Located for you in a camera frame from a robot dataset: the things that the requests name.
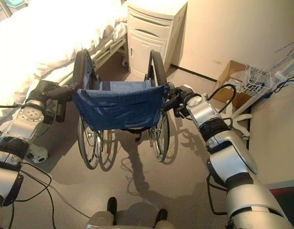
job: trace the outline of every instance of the wire basket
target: wire basket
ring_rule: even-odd
[[[246,66],[245,76],[242,82],[242,92],[255,96],[264,94],[271,88],[271,71],[268,68],[257,69],[253,66]]]

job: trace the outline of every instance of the wheelchair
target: wheelchair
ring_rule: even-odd
[[[73,82],[80,86],[73,101],[80,113],[78,145],[87,168],[96,168],[116,129],[139,134],[135,141],[148,130],[157,160],[165,160],[170,133],[167,113],[161,107],[170,88],[159,52],[150,52],[144,81],[105,82],[96,75],[89,52],[79,51]]]

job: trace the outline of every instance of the cabinet drawer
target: cabinet drawer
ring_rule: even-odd
[[[147,34],[154,38],[168,38],[170,30],[170,21],[146,17],[143,14],[138,14],[133,10],[128,11],[128,25],[130,30]]]
[[[150,51],[153,49],[161,53],[164,60],[166,42],[143,37],[133,31],[128,32],[129,61],[131,69],[144,75],[148,72]]]

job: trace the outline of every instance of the gray floor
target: gray floor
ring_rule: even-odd
[[[120,67],[114,55],[99,70],[103,80],[136,80]],[[171,68],[168,80],[176,86],[189,84],[196,92],[211,94],[214,82]],[[78,112],[67,106],[64,123],[54,123],[36,143],[49,150],[49,158],[39,168],[50,173],[52,185],[76,209],[91,216],[105,210],[107,200],[118,200],[117,222],[122,225],[153,226],[157,212],[168,210],[168,220],[178,229],[224,228],[227,217],[211,213],[205,179],[208,153],[195,126],[189,120],[175,119],[170,113],[170,149],[164,163],[159,163],[150,148],[147,134],[140,142],[134,135],[115,132],[115,147],[95,170],[85,167],[77,144]],[[24,166],[24,171],[47,180],[44,175]],[[25,177],[18,199],[32,196],[41,186]],[[50,188],[58,229],[84,228],[87,218],[72,209]],[[225,193],[212,190],[215,209],[225,210]],[[8,227],[11,207],[5,208],[4,226]],[[52,228],[51,202],[46,192],[28,202],[15,203],[13,229]]]

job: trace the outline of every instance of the wall baseboard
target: wall baseboard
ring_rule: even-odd
[[[180,69],[180,70],[182,70],[182,71],[184,71],[184,72],[187,72],[187,73],[191,73],[191,74],[193,74],[193,75],[200,76],[200,77],[202,77],[202,78],[204,78],[204,79],[207,79],[207,80],[210,80],[210,81],[213,81],[213,82],[217,82],[217,80],[215,80],[215,79],[213,79],[213,78],[210,78],[210,77],[208,77],[208,76],[206,76],[206,75],[202,75],[202,74],[199,74],[199,73],[195,73],[195,72],[193,72],[193,71],[190,71],[190,70],[188,70],[188,69],[185,69],[185,68],[179,67],[179,66],[174,65],[174,64],[171,64],[171,66],[174,67],[174,68]]]

